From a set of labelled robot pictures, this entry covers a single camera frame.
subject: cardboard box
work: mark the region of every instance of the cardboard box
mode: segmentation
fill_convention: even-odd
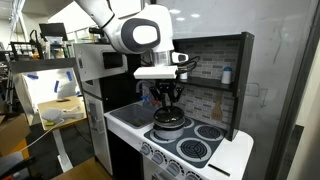
[[[29,133],[30,128],[24,114],[0,116],[0,156],[10,152]]]

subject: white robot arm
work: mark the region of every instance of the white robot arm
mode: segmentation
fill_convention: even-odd
[[[153,50],[154,67],[139,68],[135,78],[175,79],[178,67],[172,64],[188,59],[173,52],[172,23],[166,7],[149,5],[130,19],[119,20],[106,0],[75,1],[106,33],[116,51],[141,54]]]

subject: desk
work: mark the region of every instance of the desk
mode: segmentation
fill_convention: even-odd
[[[84,107],[83,97],[70,96],[70,97],[66,97],[66,98],[69,99],[70,101],[57,102],[57,100],[54,100],[54,101],[49,101],[49,102],[38,104],[39,116],[40,116],[42,127],[43,127],[44,131],[48,131],[52,128],[52,126],[46,126],[45,123],[47,121],[42,119],[42,117],[41,117],[41,114],[44,113],[48,108],[69,110],[69,109],[72,109],[76,106],[80,106],[81,112],[84,113],[84,117],[75,118],[75,119],[67,119],[64,123],[55,127],[52,131],[53,136],[54,136],[54,140],[56,142],[56,145],[57,145],[57,148],[59,151],[58,159],[59,159],[59,162],[60,162],[60,165],[61,165],[63,172],[66,172],[66,171],[72,169],[73,166],[72,166],[70,159],[65,151],[59,129],[71,126],[79,121],[83,121],[83,120],[87,119],[87,113],[86,113],[86,109]]]

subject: ceiling light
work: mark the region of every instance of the ceiling light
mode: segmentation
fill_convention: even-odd
[[[184,21],[184,20],[185,20],[185,18],[183,18],[183,17],[179,17],[179,18],[177,18],[176,20],[177,20],[177,21]]]
[[[198,17],[200,17],[200,14],[191,14],[191,17],[198,18]]]
[[[178,10],[178,9],[170,9],[169,12],[170,12],[171,14],[179,14],[179,13],[181,13],[181,11]]]

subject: stove knob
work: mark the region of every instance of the stove knob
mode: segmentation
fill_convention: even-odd
[[[169,164],[169,166],[167,167],[167,171],[173,176],[173,177],[176,177],[179,172],[180,172],[180,169],[179,169],[179,166],[175,163],[171,163]]]
[[[188,175],[185,180],[198,180],[198,178],[195,175],[191,174]]]
[[[143,145],[140,149],[140,152],[147,156],[150,154],[150,148],[147,145]]]
[[[161,156],[161,154],[156,153],[155,155],[153,155],[152,160],[160,165],[163,162],[163,157]]]

